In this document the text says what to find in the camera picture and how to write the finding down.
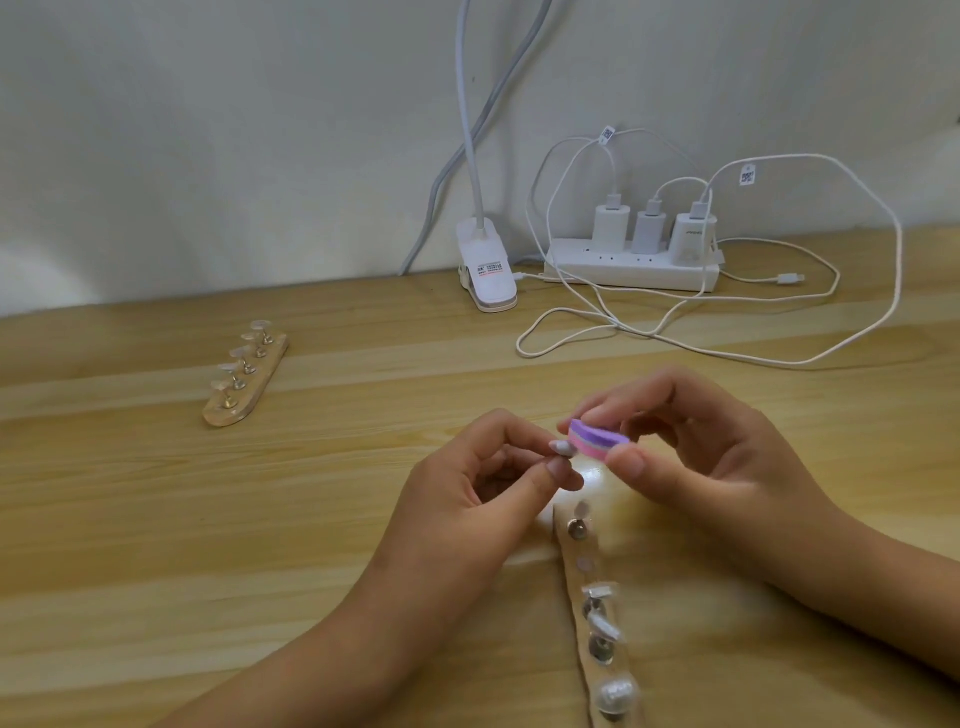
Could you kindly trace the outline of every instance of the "white press-on nail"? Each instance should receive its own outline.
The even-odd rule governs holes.
[[[550,449],[563,457],[573,457],[577,454],[577,449],[566,440],[554,440],[550,443]]]

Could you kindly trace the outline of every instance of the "power strip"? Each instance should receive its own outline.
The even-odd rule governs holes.
[[[558,267],[567,274],[569,283],[580,282],[569,277],[576,276],[597,285],[669,291],[697,292],[704,284],[705,274],[703,266],[674,265],[667,251],[651,255],[629,251],[613,253],[597,250],[592,240],[576,238],[554,238],[543,264],[543,274],[549,279],[558,279]],[[720,266],[708,265],[706,277],[704,290],[711,292],[720,277]]]

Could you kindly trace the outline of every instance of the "left hand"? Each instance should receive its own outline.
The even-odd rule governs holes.
[[[407,673],[492,584],[524,533],[581,476],[556,438],[506,410],[469,425],[411,471],[380,546],[343,607],[390,637],[381,648]]]

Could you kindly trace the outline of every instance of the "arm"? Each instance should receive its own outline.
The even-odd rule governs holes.
[[[332,614],[156,728],[354,725],[441,645],[558,488],[584,481],[553,436],[506,411],[410,473],[360,580]]]
[[[762,414],[669,369],[588,397],[573,417],[633,440],[659,435],[679,461],[632,444],[607,465],[768,583],[960,680],[960,563],[841,511]]]

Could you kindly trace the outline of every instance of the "barcode label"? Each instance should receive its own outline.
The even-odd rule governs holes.
[[[613,139],[614,134],[616,134],[616,129],[614,129],[613,127],[606,127],[603,130],[603,133],[600,134],[600,146],[606,147],[607,142]]]
[[[496,261],[477,266],[477,276],[491,276],[494,273],[503,273],[503,263]]]
[[[746,187],[748,184],[756,182],[756,165],[744,164],[740,170],[740,186]]]

